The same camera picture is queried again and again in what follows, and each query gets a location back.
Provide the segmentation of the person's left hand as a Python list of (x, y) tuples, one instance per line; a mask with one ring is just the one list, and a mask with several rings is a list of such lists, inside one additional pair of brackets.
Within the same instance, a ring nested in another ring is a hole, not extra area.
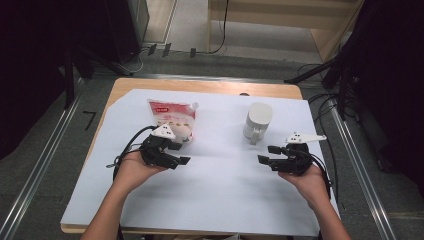
[(140, 152), (126, 154), (113, 181), (112, 189), (119, 195), (128, 195), (164, 167), (147, 165)]

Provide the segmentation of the black metal stand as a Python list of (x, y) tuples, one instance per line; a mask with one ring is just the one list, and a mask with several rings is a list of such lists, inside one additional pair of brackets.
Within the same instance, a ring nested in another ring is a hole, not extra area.
[(336, 83), (340, 84), (337, 98), (337, 113), (342, 120), (345, 120), (347, 85), (349, 80), (352, 78), (351, 67), (352, 57), (354, 55), (355, 51), (352, 48), (344, 46), (340, 52), (330, 60), (319, 64), (297, 77), (285, 80), (285, 83), (296, 85), (325, 71), (326, 75), (322, 80), (322, 86), (324, 89), (329, 90), (332, 89)]
[(91, 67), (89, 60), (98, 62), (100, 65), (111, 70), (118, 76), (132, 76), (132, 73), (129, 70), (125, 70), (123, 67), (118, 67), (88, 48), (80, 45), (66, 46), (64, 48), (65, 109), (69, 109), (71, 104), (76, 100), (73, 67), (76, 67), (83, 78), (92, 78), (94, 70)]

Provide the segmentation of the white flip-lid container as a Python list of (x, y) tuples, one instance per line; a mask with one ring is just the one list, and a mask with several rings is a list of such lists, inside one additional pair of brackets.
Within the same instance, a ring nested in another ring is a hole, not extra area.
[(273, 117), (272, 107), (265, 103), (254, 102), (247, 112), (243, 135), (251, 145), (256, 145), (263, 137)]

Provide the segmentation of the white table sheet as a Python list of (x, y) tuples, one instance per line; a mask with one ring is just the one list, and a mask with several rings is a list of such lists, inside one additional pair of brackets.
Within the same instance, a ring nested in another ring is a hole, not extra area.
[(185, 166), (149, 178), (125, 202), (121, 225), (169, 231), (315, 236), (319, 226), (296, 188), (258, 158), (293, 133), (315, 131), (305, 100), (264, 98), (273, 109), (265, 136), (252, 145), (243, 126), (254, 95), (132, 90), (112, 104), (61, 219), (87, 225), (112, 183), (111, 163), (131, 139), (143, 141), (149, 100), (197, 103), (192, 142), (178, 150)]

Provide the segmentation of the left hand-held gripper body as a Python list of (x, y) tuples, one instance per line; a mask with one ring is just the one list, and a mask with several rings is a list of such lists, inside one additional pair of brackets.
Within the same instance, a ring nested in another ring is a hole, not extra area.
[(167, 124), (154, 129), (139, 148), (144, 162), (147, 165), (175, 169), (178, 165), (173, 166), (170, 161), (173, 155), (165, 152), (166, 149), (169, 149), (168, 145), (175, 142), (175, 139), (176, 135)]

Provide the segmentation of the dark curtain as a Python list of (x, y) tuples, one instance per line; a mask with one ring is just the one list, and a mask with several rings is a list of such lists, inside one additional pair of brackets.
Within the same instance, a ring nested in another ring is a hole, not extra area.
[(424, 197), (424, 0), (365, 0), (351, 40), (355, 90), (380, 159)]
[(64, 48), (95, 0), (0, 0), (0, 160), (61, 94)]

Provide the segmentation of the light wooden shelf unit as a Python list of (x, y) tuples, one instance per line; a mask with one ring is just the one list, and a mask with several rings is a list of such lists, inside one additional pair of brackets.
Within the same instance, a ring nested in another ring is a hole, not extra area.
[(345, 33), (353, 28), (365, 0), (207, 0), (211, 21), (288, 26), (309, 29), (319, 55), (329, 60)]

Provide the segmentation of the metal floor rail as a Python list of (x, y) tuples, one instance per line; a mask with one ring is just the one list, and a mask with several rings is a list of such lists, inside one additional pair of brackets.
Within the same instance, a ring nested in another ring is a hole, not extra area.
[(259, 79), (244, 77), (220, 77), (220, 76), (193, 76), (193, 75), (175, 75), (175, 74), (139, 74), (132, 75), (132, 78), (143, 79), (168, 79), (168, 80), (194, 80), (194, 81), (226, 81), (241, 83), (262, 83), (262, 84), (284, 84), (284, 80), (280, 79)]
[(365, 168), (362, 157), (358, 151), (355, 141), (352, 138), (350, 129), (348, 128), (347, 123), (338, 114), (338, 104), (335, 100), (331, 100), (330, 103), (333, 105), (333, 108), (330, 110), (332, 118), (335, 121), (335, 125), (347, 151), (349, 160), (358, 179), (371, 216), (374, 219), (380, 238), (381, 240), (397, 240), (387, 212), (385, 211), (372, 180)]
[(0, 240), (12, 240), (15, 235), (32, 199), (38, 190), (42, 179), (53, 159), (53, 156), (62, 141), (74, 114), (79, 105), (82, 91), (86, 87), (86, 81), (79, 78), (76, 82), (75, 99), (70, 103), (69, 107), (62, 111), (60, 118), (55, 125), (47, 143), (45, 144), (41, 154), (39, 155), (34, 168), (27, 178), (17, 198), (9, 211), (2, 227), (0, 228)]

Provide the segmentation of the person's right hand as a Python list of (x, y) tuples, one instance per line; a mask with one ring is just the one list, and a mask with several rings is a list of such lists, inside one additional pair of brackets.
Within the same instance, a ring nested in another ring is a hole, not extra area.
[(310, 166), (301, 176), (289, 173), (279, 173), (279, 176), (295, 186), (313, 211), (331, 206), (322, 172), (317, 166)]

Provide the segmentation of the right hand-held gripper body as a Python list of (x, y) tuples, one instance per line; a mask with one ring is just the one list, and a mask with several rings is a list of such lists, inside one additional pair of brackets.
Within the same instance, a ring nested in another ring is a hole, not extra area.
[(277, 171), (283, 173), (303, 175), (312, 164), (324, 170), (322, 161), (309, 152), (308, 143), (326, 140), (325, 135), (311, 135), (306, 133), (294, 132), (286, 138), (287, 145), (281, 147), (280, 152), (287, 156), (287, 159), (281, 159), (277, 163)]

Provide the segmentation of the red and white food pouch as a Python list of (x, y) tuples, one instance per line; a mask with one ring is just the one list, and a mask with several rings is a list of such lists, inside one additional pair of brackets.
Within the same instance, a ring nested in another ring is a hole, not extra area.
[(197, 102), (188, 104), (149, 99), (148, 103), (154, 122), (158, 126), (167, 124), (175, 134), (176, 142), (185, 144), (192, 141), (199, 107)]

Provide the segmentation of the black cabinet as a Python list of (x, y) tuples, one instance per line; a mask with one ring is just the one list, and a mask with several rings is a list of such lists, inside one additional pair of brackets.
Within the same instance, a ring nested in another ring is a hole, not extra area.
[(113, 52), (126, 63), (141, 52), (150, 19), (146, 0), (104, 0), (110, 23)]

